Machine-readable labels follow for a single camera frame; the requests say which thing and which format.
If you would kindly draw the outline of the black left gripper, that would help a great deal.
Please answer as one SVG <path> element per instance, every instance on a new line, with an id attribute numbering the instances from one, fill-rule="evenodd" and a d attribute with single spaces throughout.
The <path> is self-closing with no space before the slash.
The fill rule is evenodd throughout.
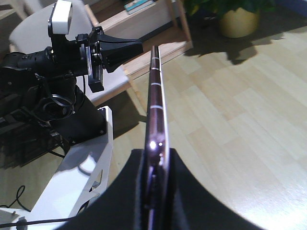
<path id="1" fill-rule="evenodd" d="M 101 92 L 103 87 L 103 65 L 108 73 L 114 72 L 120 65 L 143 53 L 140 39 L 123 39 L 103 35 L 101 26 L 94 27 L 89 34 L 78 34 L 74 44 L 79 58 L 74 66 L 75 77 L 88 76 L 88 85 L 92 92 Z M 102 35 L 102 52 L 98 36 Z"/>

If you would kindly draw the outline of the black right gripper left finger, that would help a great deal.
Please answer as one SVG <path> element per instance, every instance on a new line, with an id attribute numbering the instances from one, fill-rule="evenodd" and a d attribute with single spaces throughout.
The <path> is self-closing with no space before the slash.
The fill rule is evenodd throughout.
<path id="1" fill-rule="evenodd" d="M 142 149 L 131 151 L 124 168 L 109 188 L 62 230 L 141 230 L 140 164 Z"/>

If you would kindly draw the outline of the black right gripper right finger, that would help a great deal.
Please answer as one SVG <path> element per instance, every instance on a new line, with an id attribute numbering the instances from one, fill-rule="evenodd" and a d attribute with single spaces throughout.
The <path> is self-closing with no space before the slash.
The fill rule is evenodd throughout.
<path id="1" fill-rule="evenodd" d="M 170 149 L 166 230 L 260 230 L 214 197 Z"/>

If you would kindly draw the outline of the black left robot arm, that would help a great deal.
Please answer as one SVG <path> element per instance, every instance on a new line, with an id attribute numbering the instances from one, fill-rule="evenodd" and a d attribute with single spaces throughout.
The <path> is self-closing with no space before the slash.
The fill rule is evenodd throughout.
<path id="1" fill-rule="evenodd" d="M 68 40 L 48 29 L 52 45 L 7 54 L 0 65 L 0 165 L 24 166 L 47 152 L 106 133 L 106 118 L 85 87 L 102 92 L 111 73 L 143 52 L 139 39 L 108 36 L 102 27 Z M 83 78 L 83 87 L 77 78 Z"/>

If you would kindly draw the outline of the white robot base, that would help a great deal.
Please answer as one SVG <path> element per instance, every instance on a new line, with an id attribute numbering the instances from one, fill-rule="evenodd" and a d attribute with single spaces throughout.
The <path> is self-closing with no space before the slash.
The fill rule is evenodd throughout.
<path id="1" fill-rule="evenodd" d="M 55 230 L 106 190 L 113 153 L 113 120 L 108 106 L 98 110 L 106 118 L 106 133 L 70 148 L 31 212 L 1 208 L 0 223 L 5 229 Z"/>

